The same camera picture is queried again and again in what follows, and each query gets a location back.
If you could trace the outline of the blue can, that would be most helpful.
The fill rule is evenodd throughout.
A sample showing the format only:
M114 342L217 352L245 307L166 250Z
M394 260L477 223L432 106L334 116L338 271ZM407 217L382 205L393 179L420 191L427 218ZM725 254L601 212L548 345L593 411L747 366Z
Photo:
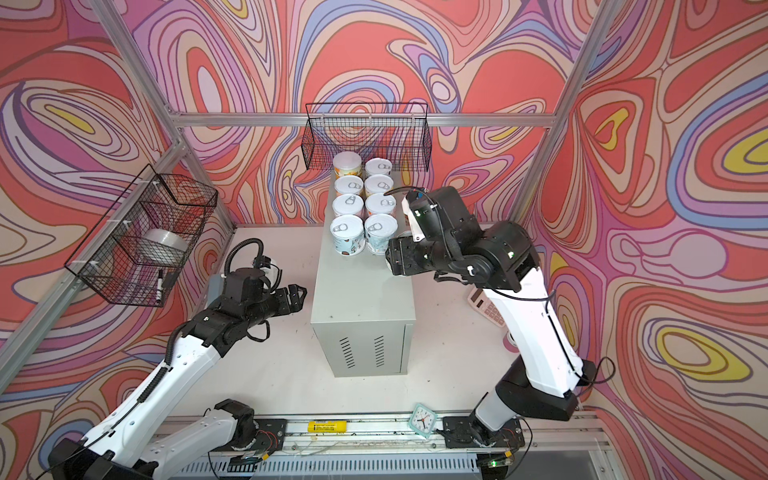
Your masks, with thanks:
M355 256L366 245L364 223L356 215L336 217L330 224L335 251L342 256Z
M374 254L385 254L389 241L398 230L398 222L389 214L374 214L369 216L364 223L365 236L368 249Z

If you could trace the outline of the pink label can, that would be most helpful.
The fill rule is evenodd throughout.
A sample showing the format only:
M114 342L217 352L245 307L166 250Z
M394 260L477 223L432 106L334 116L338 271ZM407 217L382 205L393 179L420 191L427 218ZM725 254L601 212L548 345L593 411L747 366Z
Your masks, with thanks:
M361 196L364 190L364 180L355 175L341 176L334 181L334 188L337 196Z
M378 214L393 215L396 205L397 201L393 196L383 193L371 194L365 201L365 208L369 216Z

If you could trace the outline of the white brown label can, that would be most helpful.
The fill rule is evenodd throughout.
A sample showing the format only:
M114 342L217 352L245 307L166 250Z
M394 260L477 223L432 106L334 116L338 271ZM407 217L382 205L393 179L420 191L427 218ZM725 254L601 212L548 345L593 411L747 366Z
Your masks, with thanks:
M365 163L365 172L367 176L391 174L393 164L385 158L372 158Z

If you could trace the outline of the can one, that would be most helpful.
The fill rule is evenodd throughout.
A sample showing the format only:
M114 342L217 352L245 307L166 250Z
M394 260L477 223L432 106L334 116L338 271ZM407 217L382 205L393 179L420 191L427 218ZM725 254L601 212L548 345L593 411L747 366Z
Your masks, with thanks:
M362 217L364 208L365 202L357 194L342 194L332 202L332 210L336 217L347 215Z

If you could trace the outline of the orange fruit can plastic lid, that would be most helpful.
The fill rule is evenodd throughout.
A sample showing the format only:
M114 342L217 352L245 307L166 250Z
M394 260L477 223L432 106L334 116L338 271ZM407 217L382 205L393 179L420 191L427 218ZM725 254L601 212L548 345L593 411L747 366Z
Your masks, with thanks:
M332 159L332 167L336 178L360 176L362 165L362 157L354 151L339 152Z

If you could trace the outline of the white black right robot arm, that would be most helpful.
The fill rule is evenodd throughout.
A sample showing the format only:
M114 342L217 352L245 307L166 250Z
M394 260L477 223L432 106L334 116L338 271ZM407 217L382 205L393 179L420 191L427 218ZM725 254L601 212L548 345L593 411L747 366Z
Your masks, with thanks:
M491 445L509 421L520 417L569 420L579 403L577 388L594 382L597 367L570 345L528 232L513 221L482 228L453 187L398 191L410 232L388 243L385 258L392 274L430 272L437 282L480 289L519 350L468 417L474 441Z

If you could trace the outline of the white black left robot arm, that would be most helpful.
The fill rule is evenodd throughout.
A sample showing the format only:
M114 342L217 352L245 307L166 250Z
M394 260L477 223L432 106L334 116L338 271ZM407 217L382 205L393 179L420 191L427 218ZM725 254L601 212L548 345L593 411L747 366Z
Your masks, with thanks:
M225 399L202 419L153 442L152 437L190 389L250 328L300 312L305 287L275 287L264 270L226 273L221 295L176 327L163 360L119 407L82 439L61 440L50 452L55 479L168 479L217 449L248 451L261 434L254 411Z

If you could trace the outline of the pink calculator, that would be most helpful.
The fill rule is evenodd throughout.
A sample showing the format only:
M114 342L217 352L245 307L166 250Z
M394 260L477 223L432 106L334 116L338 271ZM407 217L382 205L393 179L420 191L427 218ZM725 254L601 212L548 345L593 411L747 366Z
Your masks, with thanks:
M471 287L467 301L469 305L486 320L499 328L506 327L502 315L482 289Z

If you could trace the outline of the black marker pen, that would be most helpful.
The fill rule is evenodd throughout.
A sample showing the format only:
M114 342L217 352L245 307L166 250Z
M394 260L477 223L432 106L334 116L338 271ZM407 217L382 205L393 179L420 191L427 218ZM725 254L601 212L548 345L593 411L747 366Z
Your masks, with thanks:
M156 289L155 289L155 302L157 305L160 305L163 303L163 280L164 280L164 271L162 269L158 270L157 278L156 278Z

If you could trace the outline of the silver tape roll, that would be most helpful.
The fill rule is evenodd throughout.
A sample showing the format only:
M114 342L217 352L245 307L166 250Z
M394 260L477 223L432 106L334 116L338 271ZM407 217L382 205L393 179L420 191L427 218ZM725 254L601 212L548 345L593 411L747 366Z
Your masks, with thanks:
M165 229L153 228L147 231L144 239L159 244L173 252L184 253L188 250L188 242L180 235Z

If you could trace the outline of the grey metal cabinet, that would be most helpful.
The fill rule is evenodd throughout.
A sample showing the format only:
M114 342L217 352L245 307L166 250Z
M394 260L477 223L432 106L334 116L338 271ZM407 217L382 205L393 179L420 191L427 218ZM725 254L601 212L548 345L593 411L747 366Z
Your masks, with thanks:
M343 256L331 233L330 186L310 324L336 377L404 375L416 310L412 281L368 248Z

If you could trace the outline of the pink round container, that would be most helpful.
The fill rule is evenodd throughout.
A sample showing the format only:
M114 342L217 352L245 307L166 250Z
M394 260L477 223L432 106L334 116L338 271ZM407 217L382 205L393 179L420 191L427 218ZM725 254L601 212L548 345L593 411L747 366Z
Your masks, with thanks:
M503 337L503 345L506 350L508 350L511 353L518 353L519 349L517 346L517 343L515 342L513 336L509 331L507 331Z

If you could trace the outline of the green circuit board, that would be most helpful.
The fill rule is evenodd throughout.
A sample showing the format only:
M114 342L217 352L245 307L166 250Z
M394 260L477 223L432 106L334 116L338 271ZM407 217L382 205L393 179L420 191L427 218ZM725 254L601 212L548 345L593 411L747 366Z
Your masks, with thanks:
M269 456L233 457L230 459L228 473L254 472Z

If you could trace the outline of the teal alarm clock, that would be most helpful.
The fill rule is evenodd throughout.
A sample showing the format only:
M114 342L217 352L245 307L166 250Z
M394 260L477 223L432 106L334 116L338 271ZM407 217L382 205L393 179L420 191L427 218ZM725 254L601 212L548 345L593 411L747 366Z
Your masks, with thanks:
M436 428L437 414L421 403L417 403L407 421L408 427L417 435L429 438Z

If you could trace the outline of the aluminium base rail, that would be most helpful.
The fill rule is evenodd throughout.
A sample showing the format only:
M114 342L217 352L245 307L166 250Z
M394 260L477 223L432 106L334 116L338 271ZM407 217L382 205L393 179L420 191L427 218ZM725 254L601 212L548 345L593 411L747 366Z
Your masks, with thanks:
M494 435L480 441L469 431L468 419L450 415L435 417L428 434L411 427L410 415L363 414L348 418L317 421L319 429L310 429L311 419L293 416L285 419L258 418L255 438L235 448L219 447L216 452L244 458L273 457L314 459L322 455L396 455L453 454L505 455L524 452L565 451L571 448L568 433L533 421L526 425L514 420Z

